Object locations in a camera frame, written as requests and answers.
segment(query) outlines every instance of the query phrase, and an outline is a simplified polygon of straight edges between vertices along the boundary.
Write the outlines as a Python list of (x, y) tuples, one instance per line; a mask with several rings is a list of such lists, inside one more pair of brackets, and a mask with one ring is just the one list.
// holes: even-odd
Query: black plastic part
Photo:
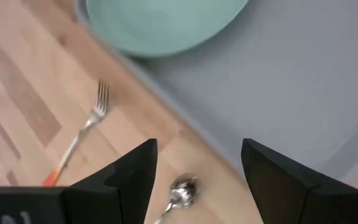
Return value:
[(141, 224), (157, 168), (149, 139), (71, 187), (0, 187), (0, 223)]
[(358, 223), (358, 189), (252, 139), (244, 139), (241, 157), (265, 224)]

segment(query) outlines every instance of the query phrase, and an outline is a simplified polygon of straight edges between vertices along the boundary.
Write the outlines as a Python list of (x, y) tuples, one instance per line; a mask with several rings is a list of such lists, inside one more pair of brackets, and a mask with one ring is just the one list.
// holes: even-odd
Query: silver fork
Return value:
[(61, 158), (59, 164), (56, 168), (49, 173), (48, 177), (42, 182), (43, 186), (54, 186), (56, 181), (59, 178), (63, 168), (67, 165), (67, 162), (71, 155), (74, 152), (74, 149), (77, 147), (78, 143), (85, 136), (85, 134), (92, 128), (95, 124), (98, 124), (107, 114), (109, 109), (109, 86), (106, 82), (99, 80), (98, 86), (98, 97), (96, 103), (93, 106), (89, 118), (86, 121), (83, 128), (78, 131), (78, 134), (74, 137), (73, 141), (70, 144), (70, 147), (66, 150), (63, 157)]

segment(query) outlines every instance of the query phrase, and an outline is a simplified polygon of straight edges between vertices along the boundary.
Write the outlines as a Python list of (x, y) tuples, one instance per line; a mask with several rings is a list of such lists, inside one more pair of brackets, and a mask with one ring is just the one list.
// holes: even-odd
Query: silver spoon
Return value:
[(200, 183), (193, 174), (183, 174), (170, 186), (169, 204), (161, 217), (154, 222), (160, 224), (173, 208), (188, 208), (194, 203), (200, 192)]

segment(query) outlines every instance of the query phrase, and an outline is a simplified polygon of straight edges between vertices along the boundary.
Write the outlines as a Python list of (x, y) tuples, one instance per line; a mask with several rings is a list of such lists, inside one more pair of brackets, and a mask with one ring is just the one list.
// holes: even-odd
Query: teal bowl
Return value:
[(86, 0), (91, 29), (118, 50), (163, 57), (217, 34), (248, 0)]

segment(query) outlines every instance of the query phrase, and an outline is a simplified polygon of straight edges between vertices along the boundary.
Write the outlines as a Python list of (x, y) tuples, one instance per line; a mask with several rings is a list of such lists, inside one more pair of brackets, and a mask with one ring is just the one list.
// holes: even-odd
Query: wooden floor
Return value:
[(168, 200), (168, 186), (193, 172), (200, 200), (168, 223), (262, 223), (244, 180), (76, 23), (70, 1), (0, 0), (0, 185), (40, 185), (79, 128), (99, 78), (112, 110), (74, 153), (58, 185), (70, 185), (148, 138), (159, 144), (146, 223)]

